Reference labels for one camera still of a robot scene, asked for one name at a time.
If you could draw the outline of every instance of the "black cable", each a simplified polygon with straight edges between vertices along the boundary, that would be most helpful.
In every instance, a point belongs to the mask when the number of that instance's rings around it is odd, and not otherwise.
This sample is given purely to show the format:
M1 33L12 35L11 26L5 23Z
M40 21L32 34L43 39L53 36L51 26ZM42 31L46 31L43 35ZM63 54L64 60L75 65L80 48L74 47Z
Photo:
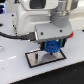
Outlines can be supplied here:
M0 35L9 39L21 39L21 40L30 40L30 41L36 41L35 32L31 32L27 35L22 36L11 36L7 35L5 33L0 32Z
M0 35L10 39L21 39L21 36L11 36L11 35L4 34L2 32L0 32Z

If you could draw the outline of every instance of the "metal plate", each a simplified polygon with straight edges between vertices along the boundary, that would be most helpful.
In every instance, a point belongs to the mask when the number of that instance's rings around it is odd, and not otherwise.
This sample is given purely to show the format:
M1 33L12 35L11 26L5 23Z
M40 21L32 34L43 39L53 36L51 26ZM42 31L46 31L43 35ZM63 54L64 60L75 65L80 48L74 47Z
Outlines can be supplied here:
M26 57L31 68L50 62L66 59L62 51L58 53L53 53L52 55L50 53L47 53L46 51L35 51L27 53Z
M70 22L68 22L65 28L58 28L52 23L39 24L36 25L36 33L38 38L37 42L45 42L69 36L72 33L72 27Z

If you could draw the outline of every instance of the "black mat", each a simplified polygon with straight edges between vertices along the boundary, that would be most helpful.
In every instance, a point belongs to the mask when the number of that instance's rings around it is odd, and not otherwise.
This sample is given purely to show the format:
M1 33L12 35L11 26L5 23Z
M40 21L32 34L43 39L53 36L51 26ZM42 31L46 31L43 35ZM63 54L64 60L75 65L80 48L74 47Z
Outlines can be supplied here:
M13 84L84 84L84 62L57 69Z

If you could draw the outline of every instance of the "blue object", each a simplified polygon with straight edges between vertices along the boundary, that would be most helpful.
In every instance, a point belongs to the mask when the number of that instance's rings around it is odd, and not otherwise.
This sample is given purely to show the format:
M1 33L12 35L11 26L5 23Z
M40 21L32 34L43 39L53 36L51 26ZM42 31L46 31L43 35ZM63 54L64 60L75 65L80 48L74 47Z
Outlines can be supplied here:
M45 51L49 53L56 53L56 52L59 52L61 49L61 45L59 44L59 42L55 40L47 41L45 44L46 44Z

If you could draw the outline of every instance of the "screw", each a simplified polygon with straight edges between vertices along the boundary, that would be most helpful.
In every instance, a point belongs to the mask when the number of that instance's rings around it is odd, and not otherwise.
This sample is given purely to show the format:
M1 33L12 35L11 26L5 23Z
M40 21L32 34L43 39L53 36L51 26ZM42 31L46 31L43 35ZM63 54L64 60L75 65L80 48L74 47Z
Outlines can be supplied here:
M3 26L3 24L2 24L2 23L0 23L0 27L1 27L1 26Z
M41 35L43 35L43 32L41 32Z
M12 17L13 17L14 15L12 14Z
M60 32L62 32L62 30L60 30Z

